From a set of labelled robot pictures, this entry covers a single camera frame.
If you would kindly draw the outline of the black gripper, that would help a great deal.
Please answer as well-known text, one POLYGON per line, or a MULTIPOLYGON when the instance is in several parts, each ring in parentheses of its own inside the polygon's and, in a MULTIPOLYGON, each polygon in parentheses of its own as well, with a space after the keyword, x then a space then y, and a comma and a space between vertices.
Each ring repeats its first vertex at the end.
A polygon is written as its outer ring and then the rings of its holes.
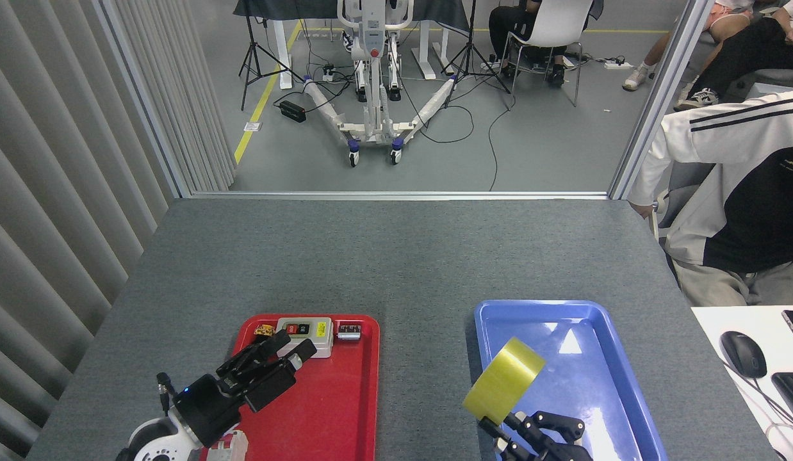
POLYGON ((259 335, 216 369, 226 385, 245 385, 243 398, 224 393, 212 375, 203 375, 175 394, 176 412, 204 447, 209 448, 240 423, 244 400, 251 412, 259 412, 296 383, 295 373, 317 349, 311 339, 304 339, 271 362, 270 357, 290 342, 285 330, 259 335))
POLYGON ((503 423, 520 435, 534 449, 535 455, 526 458, 526 451, 519 450, 510 435, 484 416, 478 421, 478 427, 493 439, 493 449, 502 460, 593 460, 583 446, 575 444, 581 444, 586 429, 586 424, 580 418, 544 411, 528 416, 519 411, 508 414, 503 423), (558 433, 564 442, 555 442, 543 431, 558 433))

